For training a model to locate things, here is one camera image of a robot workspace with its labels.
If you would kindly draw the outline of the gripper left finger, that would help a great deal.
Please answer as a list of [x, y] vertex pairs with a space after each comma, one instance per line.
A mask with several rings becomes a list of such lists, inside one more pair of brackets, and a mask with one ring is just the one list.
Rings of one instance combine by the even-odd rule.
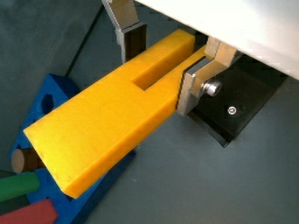
[[138, 20], [133, 0], [101, 0], [116, 29], [121, 61], [128, 62], [145, 50], [146, 25]]

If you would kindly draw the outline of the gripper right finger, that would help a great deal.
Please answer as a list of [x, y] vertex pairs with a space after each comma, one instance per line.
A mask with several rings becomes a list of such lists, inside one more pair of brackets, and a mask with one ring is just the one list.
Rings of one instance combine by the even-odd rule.
[[204, 56], [185, 68], [176, 111], [185, 116], [198, 104], [204, 94], [214, 96], [221, 88], [216, 75], [237, 61], [241, 52], [213, 37], [208, 37]]

